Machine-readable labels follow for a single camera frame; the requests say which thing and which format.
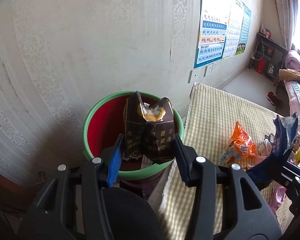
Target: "pink plastic bag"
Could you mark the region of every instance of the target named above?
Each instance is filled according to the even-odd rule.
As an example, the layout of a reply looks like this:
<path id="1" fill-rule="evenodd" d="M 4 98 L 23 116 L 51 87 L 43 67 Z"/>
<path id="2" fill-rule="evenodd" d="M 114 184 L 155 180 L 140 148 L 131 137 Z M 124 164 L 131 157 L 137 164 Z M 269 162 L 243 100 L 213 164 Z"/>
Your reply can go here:
<path id="1" fill-rule="evenodd" d="M 269 206 L 276 218 L 277 218 L 276 211 L 279 209 L 279 207 L 284 202 L 284 199 L 286 197 L 286 190 L 287 189 L 281 185 L 276 186 L 273 190 L 273 194 L 272 194 L 271 200 L 269 202 Z"/>

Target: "blue snack wrapper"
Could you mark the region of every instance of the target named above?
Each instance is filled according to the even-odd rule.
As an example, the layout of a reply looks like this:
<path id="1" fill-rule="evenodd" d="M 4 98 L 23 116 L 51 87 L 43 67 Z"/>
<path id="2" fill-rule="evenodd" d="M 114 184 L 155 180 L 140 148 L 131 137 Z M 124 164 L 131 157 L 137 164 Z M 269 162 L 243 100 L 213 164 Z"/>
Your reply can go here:
<path id="1" fill-rule="evenodd" d="M 290 156 L 297 137 L 298 118 L 296 113 L 288 117 L 279 117 L 277 115 L 273 122 L 276 132 L 271 154 L 261 163 L 247 171 L 254 183 L 265 183 L 272 179 L 267 175 L 266 167 L 271 165 L 272 162 L 284 165 Z"/>

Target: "brown snack bag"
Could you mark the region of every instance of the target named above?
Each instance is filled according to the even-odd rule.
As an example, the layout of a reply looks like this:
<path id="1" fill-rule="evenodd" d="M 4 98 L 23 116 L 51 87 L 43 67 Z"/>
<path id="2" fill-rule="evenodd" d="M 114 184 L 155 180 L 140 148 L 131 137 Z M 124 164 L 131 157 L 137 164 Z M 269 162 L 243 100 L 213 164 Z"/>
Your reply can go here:
<path id="1" fill-rule="evenodd" d="M 149 106 L 137 91 L 126 100 L 124 123 L 125 157 L 138 159 L 144 154 L 157 164 L 174 158 L 173 109 L 168 98 Z"/>

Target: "educational poster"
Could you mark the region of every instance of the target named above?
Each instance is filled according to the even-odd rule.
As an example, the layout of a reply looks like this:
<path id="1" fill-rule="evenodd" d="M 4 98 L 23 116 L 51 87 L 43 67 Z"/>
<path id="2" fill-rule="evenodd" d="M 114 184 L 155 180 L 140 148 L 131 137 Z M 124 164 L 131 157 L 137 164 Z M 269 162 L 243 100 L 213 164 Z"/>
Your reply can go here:
<path id="1" fill-rule="evenodd" d="M 236 55 L 244 53 L 244 50 L 246 49 L 246 45 L 247 45 L 248 33 L 250 28 L 251 11 L 245 4 L 243 5 L 243 7 L 244 7 L 244 14 L 243 14 L 242 28 L 241 28 L 240 39 L 239 39 Z"/>
<path id="2" fill-rule="evenodd" d="M 202 0 L 194 68 L 220 60 L 225 45 L 231 0 Z"/>
<path id="3" fill-rule="evenodd" d="M 223 59 L 234 56 L 237 52 L 242 27 L 243 14 L 243 3 L 240 0 L 233 0 L 230 9 L 225 48 L 222 54 Z"/>

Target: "red container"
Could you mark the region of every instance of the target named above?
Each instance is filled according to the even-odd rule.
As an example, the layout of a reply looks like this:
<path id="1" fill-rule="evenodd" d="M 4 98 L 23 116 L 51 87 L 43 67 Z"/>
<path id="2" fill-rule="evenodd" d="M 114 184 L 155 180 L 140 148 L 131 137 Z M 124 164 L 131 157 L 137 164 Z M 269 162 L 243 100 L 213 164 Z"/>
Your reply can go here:
<path id="1" fill-rule="evenodd" d="M 256 69 L 256 71 L 259 74 L 263 73 L 263 70 L 265 69 L 266 63 L 267 62 L 264 59 L 259 60 L 259 63 L 258 63 L 257 69 Z"/>

